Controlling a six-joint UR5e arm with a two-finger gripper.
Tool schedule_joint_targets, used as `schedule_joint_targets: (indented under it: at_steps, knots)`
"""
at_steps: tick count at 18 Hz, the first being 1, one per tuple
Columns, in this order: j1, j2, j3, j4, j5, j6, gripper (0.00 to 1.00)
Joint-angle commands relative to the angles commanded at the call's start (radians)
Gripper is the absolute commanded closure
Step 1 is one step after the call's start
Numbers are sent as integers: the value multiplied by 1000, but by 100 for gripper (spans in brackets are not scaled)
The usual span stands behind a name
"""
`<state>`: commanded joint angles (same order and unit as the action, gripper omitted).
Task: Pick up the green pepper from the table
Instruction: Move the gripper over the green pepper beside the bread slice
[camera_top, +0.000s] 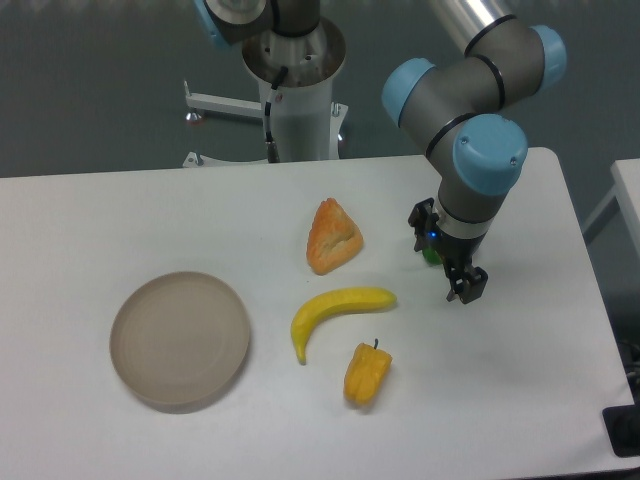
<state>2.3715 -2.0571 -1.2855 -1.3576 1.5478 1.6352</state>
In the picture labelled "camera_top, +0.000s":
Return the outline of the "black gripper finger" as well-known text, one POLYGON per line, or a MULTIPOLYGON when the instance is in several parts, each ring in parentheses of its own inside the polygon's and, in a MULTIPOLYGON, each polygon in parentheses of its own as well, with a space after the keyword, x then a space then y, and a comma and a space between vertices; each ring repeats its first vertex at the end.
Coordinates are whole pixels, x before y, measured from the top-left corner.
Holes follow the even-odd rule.
POLYGON ((455 298, 463 304, 480 298, 488 281, 487 272, 472 264, 463 266, 445 265, 445 274, 449 280, 450 290, 446 299, 451 302, 455 298))
POLYGON ((414 251, 430 249, 436 242, 436 213, 434 199, 428 198, 414 205, 408 217, 408 224, 414 230, 414 251))

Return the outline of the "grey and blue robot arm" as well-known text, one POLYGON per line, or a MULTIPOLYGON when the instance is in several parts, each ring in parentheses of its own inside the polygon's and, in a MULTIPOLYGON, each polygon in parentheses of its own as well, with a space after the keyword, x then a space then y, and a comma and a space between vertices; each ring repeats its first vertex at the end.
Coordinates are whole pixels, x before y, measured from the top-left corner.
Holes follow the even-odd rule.
MULTIPOLYGON (((258 84, 258 116, 271 163, 337 154, 332 83, 346 57, 338 27, 316 1, 199 1, 208 38, 240 45, 258 84)), ((434 252, 463 303, 488 276, 473 256, 520 177, 528 142, 503 108, 556 84, 566 70, 561 37, 527 26, 501 1, 434 1, 431 9, 462 52, 439 68, 423 58, 398 66, 381 101, 440 175, 435 197, 409 217, 419 251, 434 252)))

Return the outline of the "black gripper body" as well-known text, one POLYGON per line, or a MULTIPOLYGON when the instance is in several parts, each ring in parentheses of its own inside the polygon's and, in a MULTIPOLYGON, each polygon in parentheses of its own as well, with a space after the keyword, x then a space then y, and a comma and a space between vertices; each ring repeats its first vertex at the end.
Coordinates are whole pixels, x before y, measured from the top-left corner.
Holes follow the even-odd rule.
POLYGON ((488 232, 488 222, 469 223, 455 218, 438 199, 429 199, 427 240, 451 271, 472 267, 472 258, 488 232))

